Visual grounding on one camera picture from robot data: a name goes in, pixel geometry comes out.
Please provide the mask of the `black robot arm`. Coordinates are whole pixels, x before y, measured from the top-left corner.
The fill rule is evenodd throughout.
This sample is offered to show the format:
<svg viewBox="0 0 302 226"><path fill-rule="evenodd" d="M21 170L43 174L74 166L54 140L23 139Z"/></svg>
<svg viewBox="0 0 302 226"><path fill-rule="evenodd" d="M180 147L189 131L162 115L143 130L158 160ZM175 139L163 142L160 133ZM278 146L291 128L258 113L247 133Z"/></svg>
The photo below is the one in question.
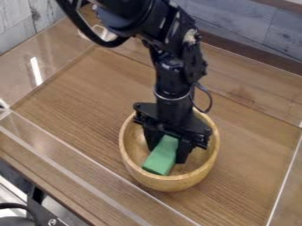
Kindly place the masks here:
<svg viewBox="0 0 302 226"><path fill-rule="evenodd" d="M156 101L134 104L134 121L143 127L150 148L156 147L166 135L178 140L176 162L183 163L194 148L207 148L213 134L211 127L197 117L201 109L194 103L195 88L207 68L197 22L171 0L91 1L96 17L116 36L112 41L95 33L70 0L56 0L56 3L98 45L115 48L130 38L140 38L156 70Z"/></svg>

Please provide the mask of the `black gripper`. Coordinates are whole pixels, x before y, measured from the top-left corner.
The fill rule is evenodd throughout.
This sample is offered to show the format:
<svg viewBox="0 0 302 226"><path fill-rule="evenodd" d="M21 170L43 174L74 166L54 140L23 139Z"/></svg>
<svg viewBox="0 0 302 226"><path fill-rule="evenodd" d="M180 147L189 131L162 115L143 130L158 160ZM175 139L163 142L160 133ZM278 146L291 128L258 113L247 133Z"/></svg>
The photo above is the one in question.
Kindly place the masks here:
<svg viewBox="0 0 302 226"><path fill-rule="evenodd" d="M164 135L180 139L176 164L185 164L193 147L207 149L213 129L197 117L190 97L156 102L136 102L135 123L143 126L148 150L152 151Z"/></svg>

